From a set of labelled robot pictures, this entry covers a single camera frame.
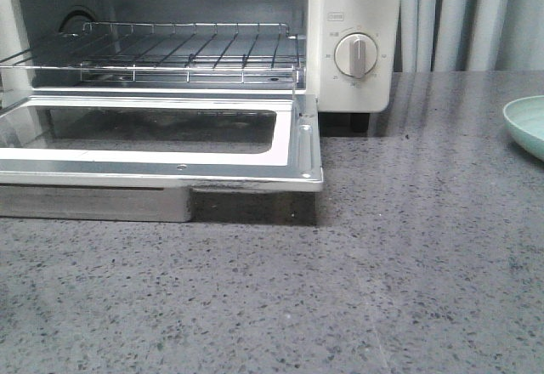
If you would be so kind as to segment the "light green plate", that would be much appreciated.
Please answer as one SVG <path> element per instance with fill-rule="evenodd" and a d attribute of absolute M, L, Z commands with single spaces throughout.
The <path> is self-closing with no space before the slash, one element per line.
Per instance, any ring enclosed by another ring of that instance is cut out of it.
<path fill-rule="evenodd" d="M 543 144 L 543 96 L 513 100 L 503 107 L 507 130 L 515 142 L 541 161 Z"/>

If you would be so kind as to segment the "grey pleated curtain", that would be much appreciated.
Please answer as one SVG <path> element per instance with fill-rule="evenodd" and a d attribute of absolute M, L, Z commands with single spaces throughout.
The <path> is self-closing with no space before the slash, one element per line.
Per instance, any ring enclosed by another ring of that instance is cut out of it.
<path fill-rule="evenodd" d="M 400 0 L 396 71 L 542 67 L 543 0 Z"/>

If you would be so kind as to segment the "glass oven door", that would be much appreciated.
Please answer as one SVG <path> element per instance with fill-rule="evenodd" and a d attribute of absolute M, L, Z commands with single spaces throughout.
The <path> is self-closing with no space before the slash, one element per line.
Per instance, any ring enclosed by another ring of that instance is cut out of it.
<path fill-rule="evenodd" d="M 194 190 L 322 184 L 302 95 L 34 93 L 1 112 L 4 217 L 186 222 Z"/>

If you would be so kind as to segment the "white Toshiba toaster oven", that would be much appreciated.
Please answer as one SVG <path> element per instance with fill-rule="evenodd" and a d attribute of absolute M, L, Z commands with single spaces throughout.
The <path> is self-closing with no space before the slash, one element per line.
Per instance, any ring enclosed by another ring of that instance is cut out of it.
<path fill-rule="evenodd" d="M 351 115 L 362 132 L 370 114 L 389 102 L 400 0 L 1 0 L 1 61 L 30 43 L 85 22 L 127 23 L 285 23 L 306 36 L 305 82 L 301 88 L 104 87 L 64 83 L 36 87 L 31 72 L 1 67 L 2 106 L 34 91 L 126 89 L 182 94 L 305 94 L 321 112 Z M 363 33 L 377 45 L 377 63 L 362 79 L 336 66 L 337 44 Z"/>

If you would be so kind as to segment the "lower timer knob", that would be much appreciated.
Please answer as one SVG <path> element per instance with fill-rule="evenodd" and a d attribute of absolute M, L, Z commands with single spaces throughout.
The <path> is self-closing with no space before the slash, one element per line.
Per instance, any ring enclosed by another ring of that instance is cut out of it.
<path fill-rule="evenodd" d="M 377 45 L 366 34 L 349 34 L 337 44 L 334 60 L 344 75 L 362 79 L 377 63 Z"/>

